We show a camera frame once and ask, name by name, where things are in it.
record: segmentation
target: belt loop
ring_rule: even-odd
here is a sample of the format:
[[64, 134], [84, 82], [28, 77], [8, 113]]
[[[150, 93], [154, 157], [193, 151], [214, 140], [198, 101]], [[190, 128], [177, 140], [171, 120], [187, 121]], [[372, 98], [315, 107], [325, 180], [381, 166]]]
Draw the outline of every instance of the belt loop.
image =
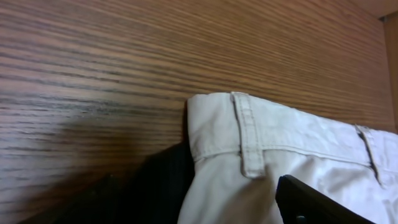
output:
[[259, 144], [256, 120], [248, 94], [232, 92], [241, 132], [243, 175], [256, 178], [265, 175], [264, 158]]
[[366, 149], [368, 150], [369, 158], [371, 161], [370, 166], [375, 173], [376, 179], [379, 182], [379, 184], [381, 185], [381, 187], [385, 188], [386, 186], [385, 186], [384, 182], [382, 181], [381, 173], [379, 171], [378, 165], [375, 163], [374, 156], [372, 153], [372, 151], [377, 148], [374, 143], [373, 135], [371, 134], [370, 129], [368, 127], [355, 124], [355, 128], [356, 128], [356, 131], [359, 134], [359, 136], [365, 142]]

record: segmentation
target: black object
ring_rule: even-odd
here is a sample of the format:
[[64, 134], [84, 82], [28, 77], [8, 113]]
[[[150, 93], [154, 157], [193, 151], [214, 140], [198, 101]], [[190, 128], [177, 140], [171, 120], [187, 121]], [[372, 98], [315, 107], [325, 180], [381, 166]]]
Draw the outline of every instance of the black object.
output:
[[275, 199], [285, 224], [373, 223], [291, 175], [279, 177]]
[[118, 180], [107, 175], [63, 203], [20, 224], [113, 223], [118, 193]]
[[194, 175], [189, 146], [180, 143], [150, 156], [123, 188], [107, 175], [20, 224], [177, 223]]

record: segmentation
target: white pants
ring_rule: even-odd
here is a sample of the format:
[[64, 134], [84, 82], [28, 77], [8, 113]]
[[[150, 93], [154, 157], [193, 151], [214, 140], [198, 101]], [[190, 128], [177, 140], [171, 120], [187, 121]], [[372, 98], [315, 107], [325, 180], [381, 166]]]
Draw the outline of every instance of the white pants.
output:
[[244, 93], [188, 100], [195, 178], [179, 224], [283, 223], [290, 174], [375, 223], [398, 223], [398, 136]]

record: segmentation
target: wooden panel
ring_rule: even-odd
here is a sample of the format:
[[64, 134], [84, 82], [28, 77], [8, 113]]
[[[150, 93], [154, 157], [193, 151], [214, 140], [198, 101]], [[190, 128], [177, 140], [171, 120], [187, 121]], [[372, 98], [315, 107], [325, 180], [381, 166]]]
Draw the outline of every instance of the wooden panel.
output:
[[243, 91], [394, 131], [383, 26], [346, 1], [0, 1], [0, 220], [181, 140]]
[[398, 0], [351, 0], [376, 18], [398, 11]]
[[396, 129], [398, 129], [398, 13], [388, 16], [384, 23], [387, 57], [391, 76], [391, 92]]

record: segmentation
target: white fabric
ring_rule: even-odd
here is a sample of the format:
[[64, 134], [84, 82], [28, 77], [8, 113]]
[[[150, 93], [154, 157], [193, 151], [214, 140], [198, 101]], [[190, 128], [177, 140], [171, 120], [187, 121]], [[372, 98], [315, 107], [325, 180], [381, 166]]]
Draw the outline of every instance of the white fabric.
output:
[[283, 223], [275, 190], [291, 174], [375, 223], [398, 223], [398, 136], [244, 93], [188, 100], [195, 178], [178, 220]]

